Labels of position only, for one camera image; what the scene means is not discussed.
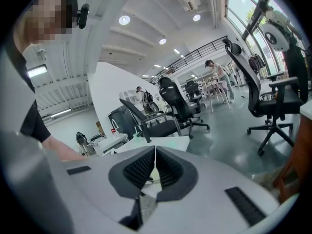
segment black cap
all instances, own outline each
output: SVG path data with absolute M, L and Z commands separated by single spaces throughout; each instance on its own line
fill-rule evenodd
M 74 19 L 77 20 L 78 0 L 66 0 L 66 28 L 73 27 Z

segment black office chair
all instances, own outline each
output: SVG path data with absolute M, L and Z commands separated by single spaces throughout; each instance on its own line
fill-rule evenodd
M 285 89 L 285 86 L 297 83 L 298 78 L 292 77 L 269 83 L 269 86 L 274 88 L 274 91 L 275 88 L 277 88 L 277 98 L 275 98 L 275 95 L 272 95 L 270 100 L 263 100 L 260 95 L 260 81 L 244 57 L 241 56 L 240 46 L 231 43 L 228 39 L 224 39 L 223 42 L 225 43 L 226 52 L 246 77 L 246 82 L 249 88 L 249 111 L 255 117 L 268 117 L 265 125 L 250 127 L 247 130 L 247 134 L 251 134 L 251 130 L 269 130 L 268 135 L 259 147 L 258 154 L 260 156 L 264 154 L 263 147 L 274 133 L 279 134 L 284 140 L 293 146 L 293 141 L 282 130 L 282 128 L 285 127 L 289 127 L 290 130 L 292 130 L 293 124 L 277 124 L 276 121 L 279 118 L 285 120 L 286 114 L 299 114 L 300 106 L 303 105 L 303 101 L 292 89 Z
M 125 105 L 131 111 L 131 113 L 136 118 L 136 121 L 138 123 L 137 125 L 142 128 L 142 131 L 138 133 L 138 136 L 144 136 L 146 138 L 147 143 L 151 142 L 151 139 L 150 139 L 151 137 L 166 137 L 175 132 L 178 132 L 179 136 L 182 136 L 180 127 L 183 128 L 184 126 L 178 123 L 173 112 L 167 112 L 167 113 L 163 113 L 160 115 L 147 118 L 131 102 L 124 100 L 124 99 L 119 99 L 119 100 L 123 105 Z M 149 122 L 160 119 L 165 116 L 171 116 L 173 120 L 167 120 L 155 126 L 148 127 Z
M 193 126 L 206 126 L 208 130 L 210 129 L 208 124 L 192 122 L 192 118 L 194 118 L 195 114 L 200 112 L 200 108 L 189 107 L 174 82 L 167 77 L 163 77 L 158 81 L 158 84 L 160 95 L 171 106 L 177 121 L 185 124 L 184 128 L 190 127 L 189 136 L 191 139 L 193 138 Z

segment black metal railing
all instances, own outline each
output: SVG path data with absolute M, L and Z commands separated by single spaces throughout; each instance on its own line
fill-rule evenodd
M 223 39 L 227 39 L 228 36 L 221 37 L 217 40 L 214 40 L 212 42 L 207 43 L 204 46 L 201 46 L 200 48 L 188 53 L 187 55 L 184 56 L 184 58 L 180 58 L 179 60 L 175 61 L 174 63 L 170 64 L 166 69 L 160 71 L 157 75 L 156 78 L 152 78 L 151 81 L 152 83 L 156 84 L 160 78 L 162 77 L 167 77 L 174 72 L 178 71 L 179 69 L 189 65 L 190 63 L 205 57 L 217 50 L 224 49 L 224 43 Z

